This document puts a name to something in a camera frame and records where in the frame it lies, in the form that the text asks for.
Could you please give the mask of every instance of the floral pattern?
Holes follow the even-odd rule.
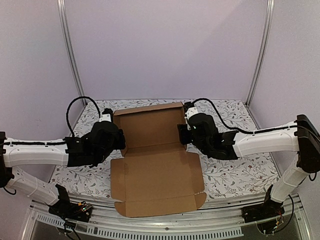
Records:
[[[99,100],[97,105],[101,111],[105,108],[111,108],[115,111],[117,109],[187,101],[190,101],[190,99]],[[213,100],[213,102],[228,126],[249,131],[256,129],[241,101]],[[228,130],[221,123],[209,102],[199,101],[196,106],[199,112],[213,116],[220,132]],[[88,133],[97,120],[97,110],[90,102],[74,128],[75,134],[82,136]],[[187,151],[198,153],[200,156],[207,201],[263,193],[279,179],[269,153],[253,154],[237,160],[216,160],[207,158],[191,144],[188,145]],[[120,152],[114,151],[103,163],[93,168],[88,166],[56,166],[50,182],[66,187],[73,194],[87,195],[93,198],[110,198],[110,160],[120,157]]]

